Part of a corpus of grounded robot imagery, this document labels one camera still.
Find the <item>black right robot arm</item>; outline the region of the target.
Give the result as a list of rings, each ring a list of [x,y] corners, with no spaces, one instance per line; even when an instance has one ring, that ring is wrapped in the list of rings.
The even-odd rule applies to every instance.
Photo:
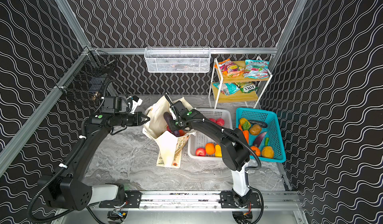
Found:
[[[247,144],[246,139],[238,128],[224,128],[196,109],[187,109],[181,101],[173,102],[165,94],[170,105],[172,116],[165,118],[170,130],[196,130],[209,137],[221,148],[221,158],[228,169],[231,170],[233,187],[230,201],[226,202],[238,208],[250,208],[251,196],[254,188],[249,184],[248,171],[258,170],[262,167],[259,157]]]

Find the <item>cream canvas grocery bag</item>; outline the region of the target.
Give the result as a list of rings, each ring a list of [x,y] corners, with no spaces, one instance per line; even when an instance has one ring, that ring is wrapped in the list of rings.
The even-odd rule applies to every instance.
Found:
[[[143,125],[143,133],[159,147],[157,166],[167,168],[177,168],[181,166],[182,150],[188,143],[189,138],[195,135],[196,131],[185,132],[177,137],[168,131],[163,114],[170,112],[170,104],[162,96],[155,104],[145,111],[145,115],[150,121]]]

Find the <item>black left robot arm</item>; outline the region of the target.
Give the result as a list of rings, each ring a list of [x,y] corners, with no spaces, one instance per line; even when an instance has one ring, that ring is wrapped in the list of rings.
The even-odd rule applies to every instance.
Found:
[[[121,131],[128,127],[141,126],[149,117],[135,109],[142,100],[137,96],[107,96],[104,90],[100,106],[81,123],[78,141],[69,155],[50,175],[38,181],[39,190],[27,208],[27,219],[33,224],[50,223],[73,211],[88,209],[89,205],[112,202],[120,206],[126,203],[126,194],[121,184],[88,186],[82,182],[85,171],[95,151],[108,135],[115,135],[115,127]],[[63,209],[64,212],[49,218],[37,218],[34,205],[43,197],[47,206]]]

